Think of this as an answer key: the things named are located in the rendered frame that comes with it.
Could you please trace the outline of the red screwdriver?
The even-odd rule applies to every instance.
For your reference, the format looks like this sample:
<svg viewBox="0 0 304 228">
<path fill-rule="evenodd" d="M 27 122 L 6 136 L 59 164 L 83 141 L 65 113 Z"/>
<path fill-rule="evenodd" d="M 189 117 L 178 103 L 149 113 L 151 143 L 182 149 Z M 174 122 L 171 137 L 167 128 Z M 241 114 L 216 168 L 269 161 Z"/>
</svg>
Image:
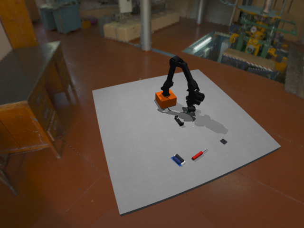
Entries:
<svg viewBox="0 0 304 228">
<path fill-rule="evenodd" d="M 206 151 L 207 149 L 205 149 L 204 151 Z M 196 154 L 195 156 L 192 157 L 192 159 L 196 159 L 197 157 L 201 156 L 203 154 L 204 151 L 200 151 L 198 154 Z"/>
</svg>

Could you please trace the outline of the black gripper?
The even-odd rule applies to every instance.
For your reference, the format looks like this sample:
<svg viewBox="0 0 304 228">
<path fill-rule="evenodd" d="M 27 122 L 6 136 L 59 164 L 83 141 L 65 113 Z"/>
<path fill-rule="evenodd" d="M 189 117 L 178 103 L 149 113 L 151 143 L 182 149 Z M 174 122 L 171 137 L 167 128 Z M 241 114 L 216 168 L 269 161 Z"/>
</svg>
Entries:
<svg viewBox="0 0 304 228">
<path fill-rule="evenodd" d="M 188 95 L 186 96 L 187 109 L 188 109 L 189 113 L 196 111 L 196 108 L 193 105 L 194 100 L 195 100 L 195 98 L 189 98 Z"/>
</svg>

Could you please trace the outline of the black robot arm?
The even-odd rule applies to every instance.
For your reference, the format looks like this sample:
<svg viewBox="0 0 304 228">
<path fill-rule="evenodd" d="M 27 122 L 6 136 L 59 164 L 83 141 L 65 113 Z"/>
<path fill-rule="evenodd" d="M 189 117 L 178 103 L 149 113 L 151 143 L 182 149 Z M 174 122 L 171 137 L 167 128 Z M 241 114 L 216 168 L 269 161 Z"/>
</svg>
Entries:
<svg viewBox="0 0 304 228">
<path fill-rule="evenodd" d="M 169 88 L 173 86 L 174 82 L 172 81 L 173 75 L 174 75 L 174 71 L 176 69 L 176 67 L 180 67 L 182 68 L 185 77 L 188 81 L 188 97 L 189 98 L 195 98 L 193 105 L 197 104 L 200 105 L 201 101 L 204 100 L 205 95 L 203 93 L 200 93 L 200 89 L 198 87 L 197 82 L 192 78 L 192 75 L 190 73 L 190 70 L 187 66 L 187 63 L 183 61 L 182 58 L 178 57 L 178 56 L 174 56 L 170 59 L 169 61 L 169 65 L 170 65 L 170 69 L 169 69 L 169 73 L 168 73 L 168 77 L 167 80 L 165 81 L 165 83 L 163 84 L 163 86 L 161 87 L 161 90 L 163 90 L 162 95 L 163 96 L 169 96 L 171 95 L 169 93 Z M 195 91 L 196 89 L 196 91 Z"/>
</svg>

